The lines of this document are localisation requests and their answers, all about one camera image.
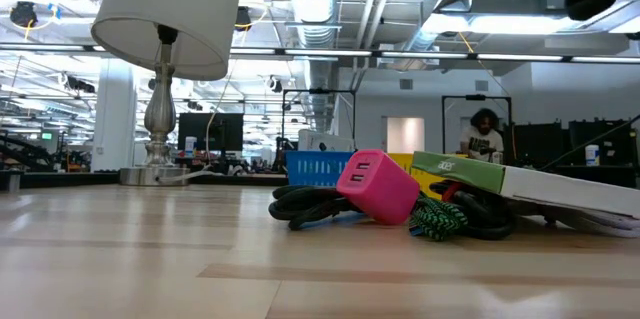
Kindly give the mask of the pink USB wall charger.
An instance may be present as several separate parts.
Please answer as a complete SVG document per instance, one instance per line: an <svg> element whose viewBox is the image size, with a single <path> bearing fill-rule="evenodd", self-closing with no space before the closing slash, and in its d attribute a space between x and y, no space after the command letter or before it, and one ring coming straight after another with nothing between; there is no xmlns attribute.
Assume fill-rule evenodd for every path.
<svg viewBox="0 0 640 319"><path fill-rule="evenodd" d="M418 182L379 149L355 152L336 189L364 214L384 225L403 224L420 195Z"/></svg>

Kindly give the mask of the ceiling light panel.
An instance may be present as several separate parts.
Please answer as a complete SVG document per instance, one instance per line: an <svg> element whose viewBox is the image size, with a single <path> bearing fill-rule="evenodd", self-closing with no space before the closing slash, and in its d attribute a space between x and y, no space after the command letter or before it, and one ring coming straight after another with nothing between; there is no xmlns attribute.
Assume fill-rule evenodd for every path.
<svg viewBox="0 0 640 319"><path fill-rule="evenodd" d="M568 17L524 15L463 16L432 14L424 22L424 33L471 32L504 35L548 35L571 27L574 21Z"/></svg>

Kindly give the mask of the black equipment case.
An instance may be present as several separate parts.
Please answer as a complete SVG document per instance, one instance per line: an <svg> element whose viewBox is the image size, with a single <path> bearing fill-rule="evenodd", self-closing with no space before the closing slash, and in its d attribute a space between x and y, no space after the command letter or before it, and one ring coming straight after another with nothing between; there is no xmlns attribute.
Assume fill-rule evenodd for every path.
<svg viewBox="0 0 640 319"><path fill-rule="evenodd" d="M505 163L541 168L565 152L564 130L560 122L511 124L504 127Z"/></svg>
<svg viewBox="0 0 640 319"><path fill-rule="evenodd" d="M571 149L593 140L601 166L637 164L637 131L625 120L571 121L568 130Z"/></svg>

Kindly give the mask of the long light strip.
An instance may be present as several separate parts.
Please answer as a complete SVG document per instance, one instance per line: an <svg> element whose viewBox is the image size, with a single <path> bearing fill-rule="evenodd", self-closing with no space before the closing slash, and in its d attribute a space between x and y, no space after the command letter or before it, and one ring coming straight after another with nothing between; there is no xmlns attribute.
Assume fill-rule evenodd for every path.
<svg viewBox="0 0 640 319"><path fill-rule="evenodd" d="M65 54L96 54L105 56L107 51L99 45L69 45L69 44L20 44L0 43L0 51L35 52L35 53L65 53ZM496 61L496 62L542 62L568 64L604 64L604 65L640 65L640 56L571 56L544 54L503 54L479 52L406 52L383 50L342 50L342 49L291 49L291 48L258 48L232 47L230 57L233 59L250 58L284 58L301 57L310 59L326 58L376 58L376 59L426 59L452 61Z"/></svg>

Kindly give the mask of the person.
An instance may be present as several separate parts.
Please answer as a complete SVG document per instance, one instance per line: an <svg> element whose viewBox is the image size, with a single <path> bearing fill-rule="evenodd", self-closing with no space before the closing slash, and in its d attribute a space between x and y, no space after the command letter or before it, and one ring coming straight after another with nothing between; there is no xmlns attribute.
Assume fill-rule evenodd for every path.
<svg viewBox="0 0 640 319"><path fill-rule="evenodd" d="M470 119L470 125L459 140L460 152L470 159L491 162L495 153L504 152L504 141L498 131L494 111L482 108Z"/></svg>

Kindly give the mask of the yellow plastic basket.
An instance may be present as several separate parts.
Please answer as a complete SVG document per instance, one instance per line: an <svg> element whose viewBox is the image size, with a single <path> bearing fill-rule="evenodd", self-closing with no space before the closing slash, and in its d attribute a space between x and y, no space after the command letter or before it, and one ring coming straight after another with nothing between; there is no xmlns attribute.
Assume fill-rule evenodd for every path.
<svg viewBox="0 0 640 319"><path fill-rule="evenodd" d="M436 192L433 192L429 188L429 186L431 184L443 181L442 177L435 176L425 171L414 169L412 167L412 163L413 163L412 154L389 153L389 156L419 183L421 190L428 197L431 197L437 200L441 199L441 195Z"/></svg>

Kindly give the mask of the blue plastic basket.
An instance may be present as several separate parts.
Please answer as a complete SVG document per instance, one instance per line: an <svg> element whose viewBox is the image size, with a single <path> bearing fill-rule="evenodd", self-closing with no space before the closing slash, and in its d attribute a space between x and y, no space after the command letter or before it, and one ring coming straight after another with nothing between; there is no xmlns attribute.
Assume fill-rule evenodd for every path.
<svg viewBox="0 0 640 319"><path fill-rule="evenodd" d="M289 184L335 186L352 155L352 152L289 151L285 155Z"/></svg>

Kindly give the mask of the black ceiling device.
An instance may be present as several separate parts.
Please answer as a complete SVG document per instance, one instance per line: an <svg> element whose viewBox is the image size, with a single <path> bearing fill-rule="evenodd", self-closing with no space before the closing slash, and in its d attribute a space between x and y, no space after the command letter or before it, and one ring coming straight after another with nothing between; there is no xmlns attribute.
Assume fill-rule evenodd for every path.
<svg viewBox="0 0 640 319"><path fill-rule="evenodd" d="M242 31L242 30L247 30L251 26L252 26L252 20L250 17L249 8L246 6L238 7L234 29L237 31Z"/></svg>

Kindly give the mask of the black monitor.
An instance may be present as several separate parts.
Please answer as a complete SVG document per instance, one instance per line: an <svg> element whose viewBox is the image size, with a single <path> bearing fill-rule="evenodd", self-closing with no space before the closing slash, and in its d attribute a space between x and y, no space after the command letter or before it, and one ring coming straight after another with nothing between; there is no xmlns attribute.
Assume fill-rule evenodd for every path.
<svg viewBox="0 0 640 319"><path fill-rule="evenodd" d="M244 115L241 113L181 113L178 117L178 148L187 137L196 138L196 148L210 151L243 149Z"/></svg>

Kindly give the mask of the table lamp with white shade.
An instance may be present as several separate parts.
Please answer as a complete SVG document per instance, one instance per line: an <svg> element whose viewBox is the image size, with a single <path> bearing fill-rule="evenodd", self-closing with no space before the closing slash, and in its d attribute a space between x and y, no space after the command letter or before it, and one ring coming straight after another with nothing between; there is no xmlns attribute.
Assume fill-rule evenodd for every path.
<svg viewBox="0 0 640 319"><path fill-rule="evenodd" d="M150 140L143 164L120 171L127 186L184 186L187 169L173 163L168 136L177 114L175 77L214 81L228 71L239 0L103 0L91 35L130 64L156 74L144 126Z"/></svg>

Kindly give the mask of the black metal frame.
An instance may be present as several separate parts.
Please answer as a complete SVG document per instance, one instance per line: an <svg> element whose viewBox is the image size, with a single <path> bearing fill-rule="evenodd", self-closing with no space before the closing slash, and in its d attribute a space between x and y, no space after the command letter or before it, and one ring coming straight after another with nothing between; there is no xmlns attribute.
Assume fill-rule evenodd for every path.
<svg viewBox="0 0 640 319"><path fill-rule="evenodd" d="M297 97L301 94L310 94L310 95L332 95L335 94L338 96L343 102L346 103L347 106L351 106L352 118L350 120L351 127L351 136L354 140L355 150L357 151L356 144L356 94L355 90L339 90L339 89L324 89L324 88L311 88L311 89L284 89L282 91L282 98L280 104L281 110L281 127L280 127L280 136L276 138L277 143L277 151L284 152L286 147L286 142L288 139L285 137L285 114L288 111L288 106L290 103L295 103ZM342 94L350 94L353 98L352 102L349 103L345 99L342 98Z"/></svg>
<svg viewBox="0 0 640 319"><path fill-rule="evenodd" d="M514 123L513 121L513 105L512 98L510 96L493 96L493 95L483 95L483 94L467 94L467 95L443 95L441 96L441 141L442 141L442 153L446 152L447 149L447 139L446 139L446 112L448 109L445 108L446 101L448 99L463 99L465 101L487 101L487 100L503 100L507 104L506 114L507 114L507 126L510 126Z"/></svg>

